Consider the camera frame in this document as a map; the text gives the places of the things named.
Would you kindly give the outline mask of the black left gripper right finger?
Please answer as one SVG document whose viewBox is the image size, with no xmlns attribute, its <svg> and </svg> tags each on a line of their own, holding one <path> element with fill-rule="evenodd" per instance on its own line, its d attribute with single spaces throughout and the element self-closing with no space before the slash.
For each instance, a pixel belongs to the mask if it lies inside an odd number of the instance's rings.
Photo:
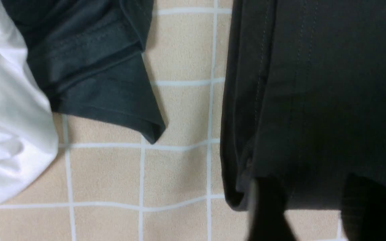
<svg viewBox="0 0 386 241">
<path fill-rule="evenodd" d="M 366 177 L 348 175 L 341 222 L 349 241 L 386 241 L 386 187 Z"/>
</svg>

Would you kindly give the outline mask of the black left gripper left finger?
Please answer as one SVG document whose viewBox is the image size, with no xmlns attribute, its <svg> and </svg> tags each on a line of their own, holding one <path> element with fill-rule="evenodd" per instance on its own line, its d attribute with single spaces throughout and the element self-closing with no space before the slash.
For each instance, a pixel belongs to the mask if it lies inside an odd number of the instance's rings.
<svg viewBox="0 0 386 241">
<path fill-rule="evenodd" d="M 274 177 L 251 181 L 248 198 L 247 241 L 295 241 L 296 237 L 285 218 L 286 195 Z"/>
</svg>

